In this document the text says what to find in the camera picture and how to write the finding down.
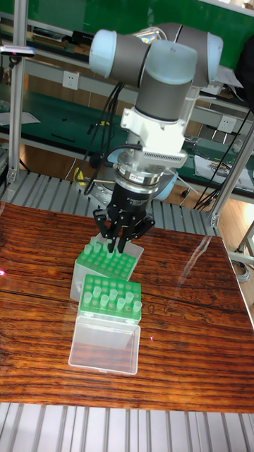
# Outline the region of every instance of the black cable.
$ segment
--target black cable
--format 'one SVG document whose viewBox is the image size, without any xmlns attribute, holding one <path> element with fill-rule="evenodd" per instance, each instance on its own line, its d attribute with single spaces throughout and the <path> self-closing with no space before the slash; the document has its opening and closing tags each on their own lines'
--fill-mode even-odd
<svg viewBox="0 0 254 452">
<path fill-rule="evenodd" d="M 214 191 L 212 191 L 211 193 L 209 193 L 209 195 L 207 195 L 207 196 L 202 200 L 202 202 L 200 202 L 198 208 L 202 208 L 203 206 L 204 206 L 204 207 L 207 207 L 207 206 L 208 206 L 209 200 L 210 200 L 211 198 L 213 198 L 214 196 L 216 196 L 216 195 L 219 193 L 219 190 L 220 190 L 220 188 L 219 188 L 219 189 L 215 189 Z"/>
<path fill-rule="evenodd" d="M 110 95 L 109 95 L 109 97 L 108 97 L 108 99 L 107 99 L 107 101 L 106 101 L 106 103 L 105 103 L 104 109 L 102 110 L 102 113 L 101 113 L 101 116 L 100 116 L 100 118 L 99 118 L 99 121 L 97 122 L 97 125 L 96 125 L 96 127 L 95 127 L 95 132 L 94 132 L 94 134 L 93 134 L 93 136 L 92 136 L 92 139 L 91 139 L 91 141 L 90 141 L 90 143 L 89 143 L 89 145 L 88 145 L 88 147 L 87 147 L 86 153 L 85 153 L 84 158 L 83 158 L 83 160 L 82 160 L 82 162 L 81 162 L 81 165 L 80 165 L 80 167 L 79 167 L 79 169 L 78 169 L 78 171 L 77 171 L 77 174 L 75 175 L 75 178 L 74 178 L 74 179 L 75 179 L 76 182 L 79 182 L 78 176 L 79 176 L 80 172 L 81 172 L 82 169 L 83 169 L 83 166 L 84 166 L 84 164 L 85 164 L 85 161 L 86 161 L 86 159 L 87 159 L 87 156 L 88 156 L 88 154 L 89 154 L 89 152 L 90 152 L 90 149 L 91 149 L 91 147 L 92 147 L 92 144 L 93 144 L 93 142 L 94 142 L 94 140 L 95 140 L 95 136 L 97 135 L 97 132 L 98 132 L 98 129 L 99 129 L 99 125 L 100 125 L 101 122 L 102 122 L 102 119 L 103 119 L 104 113 L 105 113 L 105 111 L 106 111 L 106 108 L 107 108 L 109 102 L 111 101 L 112 96 L 114 95 L 114 93 L 115 93 L 116 90 L 118 89 L 119 85 L 120 85 L 120 83 L 117 83 L 117 85 L 114 87 L 114 89 L 113 89 L 112 92 L 110 93 Z"/>
<path fill-rule="evenodd" d="M 85 191 L 84 194 L 86 195 L 88 193 L 88 191 L 90 190 L 90 187 L 93 183 L 93 181 L 96 179 L 98 172 L 101 168 L 101 166 L 103 165 L 104 161 L 107 160 L 107 158 L 109 157 L 110 154 L 112 154 L 115 150 L 117 149 L 122 149 L 122 148 L 127 148 L 127 149 L 136 149 L 136 150 L 142 150 L 142 146 L 140 144 L 123 144 L 120 146 L 116 146 L 115 148 L 111 149 L 107 154 L 104 155 L 104 157 L 101 159 L 98 168 L 95 170 L 94 174 L 92 175 L 92 177 L 90 177 L 90 180 L 87 184 L 87 186 L 85 187 Z"/>
<path fill-rule="evenodd" d="M 202 203 L 201 206 L 199 207 L 199 211 L 202 212 L 204 209 L 206 209 L 206 207 L 210 207 L 212 205 L 212 203 L 214 203 L 216 201 L 218 193 L 219 193 L 219 190 L 217 190 L 217 192 L 210 198 L 210 200 Z"/>
<path fill-rule="evenodd" d="M 254 105 L 253 105 L 253 107 L 251 107 L 251 108 L 248 110 L 248 113 L 246 114 L 246 116 L 245 116 L 245 118 L 244 118 L 242 124 L 240 125 L 237 134 L 234 136 L 234 138 L 233 138 L 232 142 L 230 143 L 229 147 L 227 148 L 225 154 L 223 155 L 222 159 L 220 160 L 219 164 L 217 165 L 217 168 L 216 168 L 216 170 L 214 171 L 214 174 L 212 175 L 211 179 L 209 180 L 208 185 L 205 187 L 205 190 L 201 193 L 200 198 L 197 200 L 196 204 L 194 205 L 194 209 L 198 208 L 198 206 L 199 206 L 199 204 L 201 203 L 201 200 L 202 200 L 203 196 L 205 195 L 206 191 L 211 187 L 211 183 L 212 183 L 213 179 L 215 178 L 217 172 L 219 171 L 219 168 L 220 168 L 220 166 L 222 165 L 224 158 L 226 157 L 226 155 L 227 155 L 228 152 L 230 151 L 232 145 L 233 145 L 234 142 L 236 141 L 238 135 L 239 135 L 240 132 L 241 132 L 241 129 L 243 128 L 243 126 L 244 126 L 244 124 L 245 124 L 245 122 L 246 122 L 246 120 L 247 120 L 247 118 L 248 118 L 248 115 L 250 114 L 250 112 L 251 112 L 251 110 L 252 110 L 253 108 L 254 108 Z"/>
<path fill-rule="evenodd" d="M 103 128 L 103 133 L 102 133 L 102 144 L 101 144 L 101 151 L 104 149 L 104 147 L 107 147 L 107 150 L 109 149 L 109 143 L 111 141 L 111 139 L 114 137 L 114 132 L 113 132 L 113 136 L 111 135 L 111 129 L 113 128 L 113 117 L 116 113 L 116 108 L 117 108 L 117 102 L 118 102 L 118 97 L 120 92 L 122 91 L 124 87 L 123 83 L 119 84 L 118 89 L 116 90 L 113 99 L 111 99 L 109 106 L 108 106 L 108 111 L 107 111 L 107 117 L 106 117 L 106 121 L 104 123 L 104 128 Z M 104 144 L 104 137 L 105 137 L 105 133 L 107 130 L 107 122 L 108 122 L 108 118 L 109 118 L 109 114 L 112 113 L 111 118 L 109 119 L 109 137 L 107 142 Z"/>
<path fill-rule="evenodd" d="M 28 172 L 31 172 L 31 170 L 27 167 L 27 165 L 20 159 L 20 164 L 27 170 Z"/>
</svg>

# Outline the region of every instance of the plastic tip box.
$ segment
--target plastic tip box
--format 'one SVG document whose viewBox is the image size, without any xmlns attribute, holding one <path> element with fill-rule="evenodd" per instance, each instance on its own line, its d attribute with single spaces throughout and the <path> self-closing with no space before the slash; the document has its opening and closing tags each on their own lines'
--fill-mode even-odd
<svg viewBox="0 0 254 452">
<path fill-rule="evenodd" d="M 107 240 L 103 239 L 101 234 L 92 237 L 75 261 L 70 298 L 79 301 L 82 284 L 87 274 L 128 280 L 142 252 L 143 248 L 140 246 L 127 243 L 124 253 L 120 254 L 117 248 L 109 253 Z"/>
<path fill-rule="evenodd" d="M 136 374 L 141 306 L 139 283 L 86 275 L 69 364 Z"/>
<path fill-rule="evenodd" d="M 135 375 L 140 326 L 77 317 L 70 366 Z"/>
</svg>

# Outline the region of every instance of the paper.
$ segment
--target paper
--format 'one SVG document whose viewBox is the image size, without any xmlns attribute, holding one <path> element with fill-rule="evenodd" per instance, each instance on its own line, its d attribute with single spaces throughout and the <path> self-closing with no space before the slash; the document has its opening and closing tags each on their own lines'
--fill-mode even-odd
<svg viewBox="0 0 254 452">
<path fill-rule="evenodd" d="M 195 175 L 204 177 L 206 179 L 211 179 L 214 174 L 214 171 L 217 168 L 217 165 L 214 164 L 211 160 L 206 160 L 205 158 L 199 157 L 195 155 L 194 157 L 194 166 L 195 166 Z M 229 169 L 223 167 L 219 168 L 216 176 L 214 177 L 214 181 L 222 184 L 226 177 L 229 174 Z M 246 168 L 243 169 L 241 176 L 236 182 L 236 188 L 248 191 L 254 191 L 254 186 L 249 176 L 248 170 Z"/>
<path fill-rule="evenodd" d="M 217 82 L 223 83 L 224 85 L 233 85 L 238 88 L 243 88 L 242 84 L 237 80 L 233 69 L 227 68 L 225 66 L 219 66 L 216 75 Z"/>
<path fill-rule="evenodd" d="M 11 122 L 11 113 L 0 113 L 0 126 L 8 126 Z M 21 117 L 21 124 L 33 124 L 40 122 L 31 113 L 23 112 Z"/>
</svg>

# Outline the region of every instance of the white mounting bracket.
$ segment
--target white mounting bracket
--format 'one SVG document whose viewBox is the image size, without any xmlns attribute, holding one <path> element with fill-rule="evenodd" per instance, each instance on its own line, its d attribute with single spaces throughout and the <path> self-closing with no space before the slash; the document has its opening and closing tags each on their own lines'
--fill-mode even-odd
<svg viewBox="0 0 254 452">
<path fill-rule="evenodd" d="M 187 159 L 182 151 L 185 122 L 163 122 L 138 113 L 135 108 L 123 111 L 121 127 L 140 137 L 143 156 L 156 165 L 181 168 Z"/>
<path fill-rule="evenodd" d="M 219 215 L 212 215 L 211 217 L 211 226 L 219 227 Z"/>
<path fill-rule="evenodd" d="M 9 169 L 7 174 L 7 182 L 10 184 L 14 182 L 17 177 L 17 171 L 15 169 Z"/>
</svg>

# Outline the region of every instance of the green pipette tip rack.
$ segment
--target green pipette tip rack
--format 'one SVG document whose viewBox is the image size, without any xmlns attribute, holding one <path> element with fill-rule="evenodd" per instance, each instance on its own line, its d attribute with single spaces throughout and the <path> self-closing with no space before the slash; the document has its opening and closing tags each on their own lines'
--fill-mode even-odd
<svg viewBox="0 0 254 452">
<path fill-rule="evenodd" d="M 138 282 L 86 275 L 78 315 L 100 314 L 114 317 L 114 320 L 138 323 L 141 306 L 141 286 Z"/>
<path fill-rule="evenodd" d="M 136 258 L 119 253 L 118 249 L 109 253 L 107 245 L 107 242 L 102 244 L 96 237 L 92 237 L 79 255 L 77 263 L 108 278 L 127 280 L 135 266 Z"/>
</svg>

